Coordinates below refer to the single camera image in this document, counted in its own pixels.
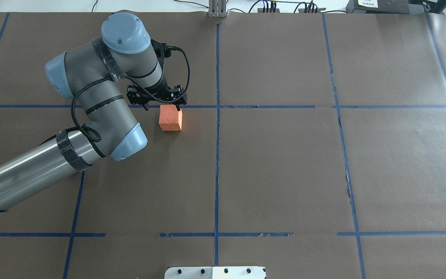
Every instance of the black cable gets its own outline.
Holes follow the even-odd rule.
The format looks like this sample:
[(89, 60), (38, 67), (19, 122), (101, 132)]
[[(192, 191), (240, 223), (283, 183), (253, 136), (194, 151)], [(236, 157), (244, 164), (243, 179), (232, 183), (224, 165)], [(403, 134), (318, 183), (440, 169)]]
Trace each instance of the black cable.
[(313, 5), (313, 2), (309, 2), (309, 5), (306, 7), (306, 10), (304, 11), (304, 13), (310, 13), (311, 7)]
[(294, 11), (293, 11), (293, 14), (295, 14), (295, 12), (297, 11), (297, 9), (299, 8), (299, 6), (300, 6), (301, 4), (304, 4), (304, 9), (307, 8), (307, 3), (306, 3), (306, 2), (300, 2), (299, 4), (297, 4), (297, 5), (295, 6), (295, 9), (294, 9)]
[(245, 13), (245, 11), (242, 11), (241, 9), (237, 9), (237, 8), (233, 8), (233, 9), (229, 9), (229, 10), (239, 10), (239, 11)]
[(96, 0), (96, 2), (94, 3), (94, 6), (92, 6), (92, 10), (91, 10), (91, 12), (94, 11), (94, 7), (96, 7), (96, 5), (98, 4), (98, 1), (99, 1), (99, 0)]
[(131, 76), (125, 76), (126, 79), (131, 81), (136, 87), (140, 88), (146, 94), (146, 97), (150, 97), (154, 101), (158, 101), (163, 104), (171, 104), (171, 103), (174, 103), (174, 102), (180, 100), (181, 98), (183, 98), (184, 95), (187, 93), (187, 89), (189, 88), (189, 84), (190, 84), (190, 65), (189, 65), (189, 59), (187, 58), (187, 54), (185, 53), (185, 51), (183, 49), (179, 48), (178, 46), (170, 46), (170, 48), (172, 48), (171, 50), (180, 51), (184, 55), (185, 62), (187, 63), (187, 85), (185, 86), (185, 89), (180, 94), (180, 96), (178, 96), (175, 99), (170, 100), (170, 101), (161, 100), (158, 97), (155, 97), (149, 91), (147, 91), (144, 87), (142, 87), (137, 81), (135, 81), (135, 78), (133, 78)]
[(292, 3), (292, 4), (299, 4), (299, 3), (302, 3), (302, 2), (279, 1), (279, 0), (277, 0), (277, 1), (273, 0), (273, 2), (278, 2), (278, 3)]
[(248, 12), (251, 12), (252, 11), (252, 8), (257, 4), (257, 3), (259, 3), (259, 2), (263, 2), (263, 4), (262, 4), (262, 8), (264, 9), (264, 2), (266, 2), (266, 0), (257, 0), (256, 2), (254, 2), (254, 4), (252, 4), (252, 6), (251, 6), (251, 8), (249, 9), (249, 11)]
[[(97, 85), (99, 83), (103, 83), (105, 81), (111, 81), (110, 77), (105, 77), (105, 78), (101, 78), (97, 81), (94, 81), (93, 83), (90, 83), (89, 85), (85, 86), (84, 88), (82, 88), (74, 97), (73, 100), (71, 101), (71, 118), (73, 120), (73, 124), (75, 124), (76, 128), (82, 132), (82, 134), (84, 134), (84, 136), (89, 140), (89, 141), (94, 141), (95, 143), (101, 141), (101, 135), (94, 129), (92, 129), (91, 127), (82, 127), (80, 125), (80, 123), (77, 120), (77, 116), (75, 114), (75, 106), (77, 104), (77, 99), (78, 97), (80, 97), (80, 95), (82, 95), (82, 93), (84, 93), (85, 91), (87, 91), (89, 88), (91, 88), (94, 85)], [(97, 138), (92, 137), (89, 133), (86, 133), (86, 131), (92, 132), (94, 133)]]
[(195, 5), (199, 5), (199, 6), (202, 6), (202, 7), (205, 7), (205, 8), (208, 8), (208, 9), (209, 9), (209, 7), (208, 7), (208, 6), (205, 6), (205, 5), (202, 5), (202, 4), (199, 4), (199, 3), (196, 3), (196, 2), (190, 2), (190, 1), (182, 1), (182, 0), (173, 0), (173, 1), (175, 1), (175, 2), (181, 2), (181, 3), (190, 3), (190, 4), (195, 4)]
[(348, 12), (346, 12), (344, 10), (329, 10), (329, 11), (322, 11), (321, 13), (322, 14), (326, 14), (327, 12), (334, 12), (334, 11), (341, 11), (341, 12), (344, 12), (344, 13), (348, 14)]

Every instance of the metal bracket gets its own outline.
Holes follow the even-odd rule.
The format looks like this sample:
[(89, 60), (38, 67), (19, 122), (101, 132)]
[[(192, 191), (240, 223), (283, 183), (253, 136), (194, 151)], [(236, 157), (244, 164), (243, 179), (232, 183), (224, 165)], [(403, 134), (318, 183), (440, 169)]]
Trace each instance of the metal bracket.
[(209, 17), (226, 17), (226, 0), (209, 0)]
[(165, 279), (266, 279), (264, 267), (168, 268)]

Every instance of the orange cube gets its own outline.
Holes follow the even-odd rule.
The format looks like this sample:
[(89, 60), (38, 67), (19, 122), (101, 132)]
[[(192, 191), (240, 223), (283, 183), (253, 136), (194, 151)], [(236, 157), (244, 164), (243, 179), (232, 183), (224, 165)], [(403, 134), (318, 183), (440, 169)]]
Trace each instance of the orange cube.
[(161, 105), (159, 124), (163, 131), (182, 131), (182, 111), (175, 105)]

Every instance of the silver metal cylinder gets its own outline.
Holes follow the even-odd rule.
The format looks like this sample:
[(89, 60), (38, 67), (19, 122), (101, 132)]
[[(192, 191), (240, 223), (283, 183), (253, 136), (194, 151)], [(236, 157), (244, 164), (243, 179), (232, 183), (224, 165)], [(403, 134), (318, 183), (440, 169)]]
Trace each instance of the silver metal cylinder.
[[(82, 133), (70, 132), (69, 140), (77, 155), (88, 164), (101, 158)], [(76, 172), (63, 157), (55, 139), (39, 145), (0, 166), (0, 211)]]

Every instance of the white metal plate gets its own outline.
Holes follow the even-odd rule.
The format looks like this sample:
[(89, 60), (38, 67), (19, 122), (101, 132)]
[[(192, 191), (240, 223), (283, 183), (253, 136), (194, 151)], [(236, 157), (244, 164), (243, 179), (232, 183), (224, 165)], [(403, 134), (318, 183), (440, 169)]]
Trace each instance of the white metal plate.
[(265, 279), (264, 267), (173, 267), (165, 279)]

